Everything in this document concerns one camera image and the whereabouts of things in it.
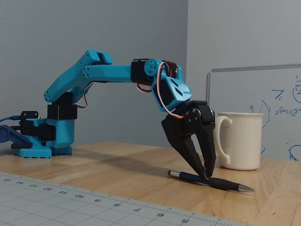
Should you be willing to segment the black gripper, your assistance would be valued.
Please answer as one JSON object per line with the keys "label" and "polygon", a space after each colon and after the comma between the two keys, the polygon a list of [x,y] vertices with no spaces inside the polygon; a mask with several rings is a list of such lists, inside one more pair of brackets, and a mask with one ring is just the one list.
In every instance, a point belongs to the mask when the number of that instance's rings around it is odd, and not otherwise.
{"label": "black gripper", "polygon": [[[168,115],[161,122],[165,134],[175,138],[169,143],[202,179],[208,180],[216,160],[213,137],[215,112],[206,101],[193,100],[176,107],[174,113],[182,118]],[[204,166],[191,138],[183,138],[194,134],[200,144]]]}

